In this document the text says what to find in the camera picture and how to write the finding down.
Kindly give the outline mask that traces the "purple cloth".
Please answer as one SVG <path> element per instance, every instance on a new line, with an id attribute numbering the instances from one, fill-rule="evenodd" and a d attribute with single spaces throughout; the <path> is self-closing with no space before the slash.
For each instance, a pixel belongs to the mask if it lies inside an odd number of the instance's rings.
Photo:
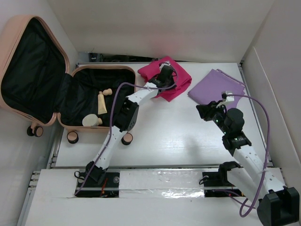
<path id="1" fill-rule="evenodd" d="M 233 94 L 245 94 L 245 84 L 229 76 L 220 69 L 212 69 L 189 92 L 188 96 L 200 105 L 222 99 L 222 93 L 229 91 Z"/>

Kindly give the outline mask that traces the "gold cosmetic tube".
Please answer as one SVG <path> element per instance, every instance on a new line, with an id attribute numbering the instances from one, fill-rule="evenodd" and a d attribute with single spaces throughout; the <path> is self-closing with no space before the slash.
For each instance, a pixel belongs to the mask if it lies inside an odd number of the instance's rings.
<path id="1" fill-rule="evenodd" d="M 98 115 L 107 113 L 106 104 L 104 100 L 104 95 L 100 91 L 97 96 L 97 102 L 98 102 Z"/>

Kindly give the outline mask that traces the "pink hard-shell suitcase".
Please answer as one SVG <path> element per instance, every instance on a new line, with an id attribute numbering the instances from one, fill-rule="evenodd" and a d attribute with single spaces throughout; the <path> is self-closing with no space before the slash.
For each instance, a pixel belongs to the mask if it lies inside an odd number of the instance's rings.
<path id="1" fill-rule="evenodd" d="M 45 126 L 59 122 L 67 129 L 67 140 L 78 142 L 78 132 L 107 132 L 109 113 L 98 115 L 97 96 L 104 96 L 111 111 L 121 83 L 135 84 L 132 68 L 120 65 L 86 65 L 70 69 L 67 54 L 46 22 L 38 16 L 10 18 L 0 35 L 0 105 L 30 121 L 29 136 L 40 137 Z M 117 100 L 135 92 L 122 87 Z M 96 114 L 103 124 L 85 127 L 82 120 Z"/>

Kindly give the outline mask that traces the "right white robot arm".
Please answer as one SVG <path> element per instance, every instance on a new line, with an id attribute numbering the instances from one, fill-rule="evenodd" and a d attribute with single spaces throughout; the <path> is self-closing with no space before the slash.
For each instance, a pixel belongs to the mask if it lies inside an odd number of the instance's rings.
<path id="1" fill-rule="evenodd" d="M 256 209 L 264 226 L 285 226 L 299 221 L 300 195 L 266 168 L 243 132 L 243 113 L 226 109 L 224 102 L 197 105 L 200 118 L 213 121 L 223 132 L 222 142 L 235 161 L 220 165 L 217 179 L 222 185 L 237 187 Z"/>

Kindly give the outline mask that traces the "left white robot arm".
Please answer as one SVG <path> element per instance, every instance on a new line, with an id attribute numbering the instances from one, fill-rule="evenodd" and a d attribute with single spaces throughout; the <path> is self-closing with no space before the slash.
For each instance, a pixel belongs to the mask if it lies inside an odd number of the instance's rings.
<path id="1" fill-rule="evenodd" d="M 123 82 L 115 93 L 110 121 L 109 132 L 101 150 L 86 166 L 84 182 L 89 180 L 93 186 L 101 186 L 105 180 L 105 173 L 110 165 L 113 153 L 119 142 L 136 124 L 139 107 L 158 94 L 176 87 L 177 72 L 168 61 L 161 63 L 160 72 L 153 76 L 146 84 L 137 86 Z M 117 100 L 122 87 L 131 86 L 139 90 L 129 96 Z"/>

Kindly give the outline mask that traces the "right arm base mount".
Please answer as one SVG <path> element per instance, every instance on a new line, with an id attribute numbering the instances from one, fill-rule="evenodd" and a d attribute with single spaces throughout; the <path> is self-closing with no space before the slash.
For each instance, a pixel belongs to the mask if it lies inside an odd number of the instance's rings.
<path id="1" fill-rule="evenodd" d="M 227 172 L 241 168 L 235 161 L 220 164 L 217 171 L 204 171 L 199 185 L 204 186 L 205 197 L 243 197 L 243 193 L 227 180 Z"/>

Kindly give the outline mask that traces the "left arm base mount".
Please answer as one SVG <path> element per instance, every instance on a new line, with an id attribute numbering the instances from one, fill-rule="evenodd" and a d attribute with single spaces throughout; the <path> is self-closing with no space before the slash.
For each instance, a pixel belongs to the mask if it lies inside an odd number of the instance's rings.
<path id="1" fill-rule="evenodd" d="M 120 173 L 98 168 L 90 162 L 84 171 L 74 172 L 77 179 L 75 196 L 79 198 L 119 197 Z"/>

